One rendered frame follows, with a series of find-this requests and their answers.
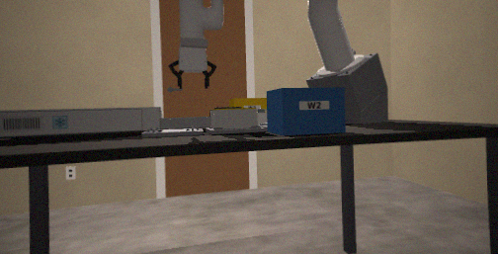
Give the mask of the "yellow open bin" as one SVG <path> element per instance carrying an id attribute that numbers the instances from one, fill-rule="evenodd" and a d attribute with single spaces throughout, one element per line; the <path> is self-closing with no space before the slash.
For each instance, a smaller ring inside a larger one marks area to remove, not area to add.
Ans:
<path id="1" fill-rule="evenodd" d="M 267 109 L 267 98 L 230 99 L 229 107 Z"/>

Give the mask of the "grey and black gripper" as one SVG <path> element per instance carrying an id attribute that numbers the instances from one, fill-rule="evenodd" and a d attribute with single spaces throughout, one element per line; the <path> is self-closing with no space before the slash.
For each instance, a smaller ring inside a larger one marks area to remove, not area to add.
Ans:
<path id="1" fill-rule="evenodd" d="M 174 66 L 179 64 L 179 72 L 174 69 Z M 211 67 L 210 73 L 207 72 L 208 66 Z M 216 65 L 207 60 L 207 52 L 205 48 L 181 47 L 179 46 L 179 59 L 171 64 L 169 68 L 172 73 L 178 77 L 178 86 L 182 88 L 183 72 L 196 72 L 205 75 L 205 88 L 209 86 L 209 77 L 214 73 Z"/>

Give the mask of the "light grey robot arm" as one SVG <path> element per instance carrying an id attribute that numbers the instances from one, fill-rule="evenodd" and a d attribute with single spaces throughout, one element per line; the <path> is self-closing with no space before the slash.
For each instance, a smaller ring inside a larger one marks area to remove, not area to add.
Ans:
<path id="1" fill-rule="evenodd" d="M 179 0 L 180 46 L 208 48 L 204 30 L 220 30 L 223 25 L 223 0 Z M 346 72 L 365 61 L 351 48 L 338 0 L 308 0 L 308 22 L 324 66 L 318 76 L 327 77 Z M 324 69 L 325 67 L 325 69 Z"/>

